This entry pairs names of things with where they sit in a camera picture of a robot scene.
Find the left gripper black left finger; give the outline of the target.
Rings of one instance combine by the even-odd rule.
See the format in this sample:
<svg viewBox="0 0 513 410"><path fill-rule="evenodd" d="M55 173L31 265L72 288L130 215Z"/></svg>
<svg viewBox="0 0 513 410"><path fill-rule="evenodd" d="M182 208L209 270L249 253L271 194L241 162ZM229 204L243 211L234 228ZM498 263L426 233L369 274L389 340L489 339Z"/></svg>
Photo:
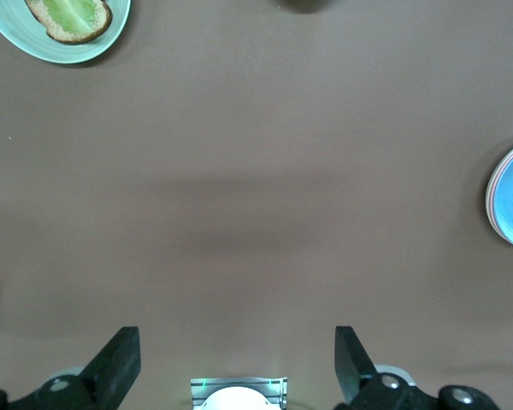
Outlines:
<svg viewBox="0 0 513 410"><path fill-rule="evenodd" d="M0 390L0 409L117 409L141 370L139 328L120 328L78 375L51 378L19 400Z"/></svg>

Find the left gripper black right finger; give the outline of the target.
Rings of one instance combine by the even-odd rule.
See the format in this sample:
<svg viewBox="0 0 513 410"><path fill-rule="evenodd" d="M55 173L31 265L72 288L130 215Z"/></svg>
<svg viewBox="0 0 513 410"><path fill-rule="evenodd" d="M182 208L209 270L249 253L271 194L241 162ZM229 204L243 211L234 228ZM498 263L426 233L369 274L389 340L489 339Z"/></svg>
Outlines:
<svg viewBox="0 0 513 410"><path fill-rule="evenodd" d="M395 366L375 365L350 326L338 326L335 329L334 369L344 397L338 409L498 408L487 394L465 385L446 385L436 396L426 394L405 370Z"/></svg>

